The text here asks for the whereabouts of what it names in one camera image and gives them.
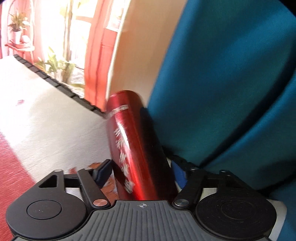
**white flower pot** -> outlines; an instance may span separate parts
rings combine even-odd
[[[22,31],[18,31],[18,32],[13,32],[13,41],[16,44],[20,44],[20,37],[22,36]]]

